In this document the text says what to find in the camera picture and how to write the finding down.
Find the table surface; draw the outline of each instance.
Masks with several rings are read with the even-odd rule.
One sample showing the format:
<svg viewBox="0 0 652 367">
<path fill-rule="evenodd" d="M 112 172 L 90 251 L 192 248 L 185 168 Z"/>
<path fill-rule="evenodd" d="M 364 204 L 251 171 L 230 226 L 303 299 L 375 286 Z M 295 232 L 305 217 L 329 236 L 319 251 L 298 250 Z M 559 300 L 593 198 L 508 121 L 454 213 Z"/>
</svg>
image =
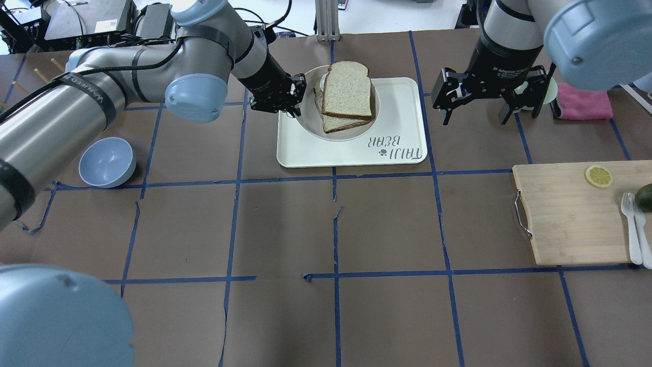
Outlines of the table surface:
<svg viewBox="0 0 652 367">
<path fill-rule="evenodd" d="M 455 110 L 428 92 L 463 71 L 476 29 L 279 39 L 291 74 L 360 61 L 423 97 L 428 158 L 416 165 L 286 169 L 278 116 L 230 82 L 210 124 L 135 104 L 103 136 L 135 148 L 118 189 L 86 187 L 77 157 L 0 232 L 0 262 L 54 264 L 106 280 L 135 326 L 136 366 L 649 366 L 652 272 L 538 267 L 512 209 L 516 164 L 652 159 L 652 118 L 622 89 L 612 120 L 500 126 L 500 101 Z M 0 58 L 0 98 L 53 77 L 54 57 Z M 550 60 L 542 54 L 541 65 Z M 312 281 L 308 283 L 305 274 Z"/>
</svg>

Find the round plate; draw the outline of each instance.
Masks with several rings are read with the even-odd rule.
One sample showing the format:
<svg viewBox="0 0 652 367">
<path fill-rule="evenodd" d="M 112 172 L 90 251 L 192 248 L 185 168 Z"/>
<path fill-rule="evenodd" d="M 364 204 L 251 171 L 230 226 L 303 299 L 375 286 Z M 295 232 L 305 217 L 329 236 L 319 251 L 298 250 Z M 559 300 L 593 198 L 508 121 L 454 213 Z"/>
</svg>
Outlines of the round plate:
<svg viewBox="0 0 652 367">
<path fill-rule="evenodd" d="M 317 105 L 315 104 L 315 92 L 313 90 L 315 83 L 319 82 L 322 76 L 328 72 L 328 65 L 317 67 L 306 73 L 306 93 L 303 96 L 303 101 L 299 104 L 301 109 L 301 116 L 297 117 L 299 124 L 306 129 L 309 133 L 320 137 L 325 140 L 343 141 L 357 138 L 364 134 L 376 120 L 380 109 L 380 101 L 376 94 L 374 85 L 371 85 L 371 110 L 372 120 L 366 125 L 352 127 L 351 129 L 335 131 L 334 133 L 324 133 L 323 122 Z"/>
</svg>

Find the pink towel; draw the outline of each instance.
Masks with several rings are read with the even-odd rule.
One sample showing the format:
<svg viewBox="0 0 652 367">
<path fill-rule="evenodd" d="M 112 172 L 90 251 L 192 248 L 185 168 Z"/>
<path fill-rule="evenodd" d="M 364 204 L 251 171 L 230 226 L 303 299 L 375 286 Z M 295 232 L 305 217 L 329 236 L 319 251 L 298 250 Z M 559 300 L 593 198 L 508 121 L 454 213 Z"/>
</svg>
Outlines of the pink towel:
<svg viewBox="0 0 652 367">
<path fill-rule="evenodd" d="M 614 116 L 606 91 L 583 91 L 566 83 L 558 83 L 557 103 L 561 111 L 555 117 L 563 120 L 608 120 Z"/>
</svg>

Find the lemon half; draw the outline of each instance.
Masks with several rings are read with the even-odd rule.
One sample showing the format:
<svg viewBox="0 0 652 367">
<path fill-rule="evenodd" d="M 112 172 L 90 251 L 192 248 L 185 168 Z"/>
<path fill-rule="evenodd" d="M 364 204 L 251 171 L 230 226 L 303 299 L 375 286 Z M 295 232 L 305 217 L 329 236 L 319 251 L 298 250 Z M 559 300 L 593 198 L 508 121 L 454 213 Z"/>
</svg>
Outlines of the lemon half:
<svg viewBox="0 0 652 367">
<path fill-rule="evenodd" d="M 593 165 L 587 168 L 586 172 L 584 172 L 584 177 L 589 184 L 601 189 L 611 186 L 614 181 L 611 172 L 609 172 L 607 168 L 598 165 Z"/>
</svg>

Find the cutting board handle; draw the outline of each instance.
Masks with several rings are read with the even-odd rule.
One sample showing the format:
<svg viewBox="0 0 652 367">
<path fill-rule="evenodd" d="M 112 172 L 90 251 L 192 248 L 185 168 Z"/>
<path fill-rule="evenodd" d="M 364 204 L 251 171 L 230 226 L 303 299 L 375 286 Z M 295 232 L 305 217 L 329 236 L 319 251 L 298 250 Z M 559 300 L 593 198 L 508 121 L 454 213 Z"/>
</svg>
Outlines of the cutting board handle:
<svg viewBox="0 0 652 367">
<path fill-rule="evenodd" d="M 521 220 L 521 213 L 518 211 L 518 201 L 521 199 L 521 191 L 516 190 L 516 199 L 514 200 L 514 210 L 516 210 L 516 218 L 518 219 L 518 224 L 523 228 L 523 231 L 526 232 L 528 238 L 532 238 L 532 231 L 527 229 Z"/>
</svg>

